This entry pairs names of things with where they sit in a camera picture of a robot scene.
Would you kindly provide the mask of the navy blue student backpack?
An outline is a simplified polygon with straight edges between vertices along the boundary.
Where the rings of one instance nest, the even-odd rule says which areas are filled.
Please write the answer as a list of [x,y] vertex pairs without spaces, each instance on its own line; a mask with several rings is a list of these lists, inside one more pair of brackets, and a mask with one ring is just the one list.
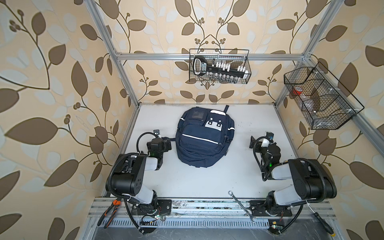
[[178,122],[176,142],[178,158],[196,168],[208,168],[228,152],[235,135],[235,122],[224,110],[193,107]]

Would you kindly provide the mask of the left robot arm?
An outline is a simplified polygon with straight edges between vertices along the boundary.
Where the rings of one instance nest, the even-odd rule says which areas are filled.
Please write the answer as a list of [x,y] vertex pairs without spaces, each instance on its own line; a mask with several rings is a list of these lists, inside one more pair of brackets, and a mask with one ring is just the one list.
[[171,141],[170,138],[161,137],[158,130],[153,133],[145,132],[139,136],[136,142],[136,152],[118,156],[106,182],[106,191],[116,199],[100,217],[98,226],[102,224],[108,212],[112,211],[104,225],[105,229],[108,228],[116,216],[119,206],[124,204],[136,229],[143,235],[148,233],[142,226],[148,225],[149,222],[140,220],[137,223],[128,204],[137,207],[143,217],[151,217],[155,221],[160,218],[162,207],[158,204],[156,191],[144,185],[144,173],[158,171],[161,168],[164,153],[172,149]]

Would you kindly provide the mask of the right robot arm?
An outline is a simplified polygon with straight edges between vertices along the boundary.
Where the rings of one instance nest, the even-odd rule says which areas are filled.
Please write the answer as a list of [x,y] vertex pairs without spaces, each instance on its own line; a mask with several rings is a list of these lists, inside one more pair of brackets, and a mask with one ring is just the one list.
[[326,199],[337,196],[337,187],[317,160],[304,158],[290,159],[282,162],[281,149],[273,140],[273,133],[250,139],[249,148],[252,150],[262,181],[292,180],[292,185],[281,190],[270,191],[263,204],[258,207],[272,217],[282,218],[291,207],[299,207],[295,216],[284,226],[272,223],[269,232],[282,235],[295,222],[303,211],[304,206],[321,203]]

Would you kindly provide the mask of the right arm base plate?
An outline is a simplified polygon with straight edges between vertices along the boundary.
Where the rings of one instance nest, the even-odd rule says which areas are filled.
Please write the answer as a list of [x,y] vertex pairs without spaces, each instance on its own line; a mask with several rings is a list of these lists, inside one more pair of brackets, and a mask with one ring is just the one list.
[[288,206],[280,206],[276,203],[266,203],[262,200],[249,201],[249,210],[254,217],[292,217],[292,211]]

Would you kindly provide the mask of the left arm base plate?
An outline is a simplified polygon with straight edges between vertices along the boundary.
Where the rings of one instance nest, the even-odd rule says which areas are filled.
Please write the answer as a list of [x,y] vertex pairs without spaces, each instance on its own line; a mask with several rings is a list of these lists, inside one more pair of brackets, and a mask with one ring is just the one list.
[[168,216],[172,211],[172,203],[173,201],[170,199],[153,200],[153,202],[148,205],[133,205],[133,212],[139,216]]

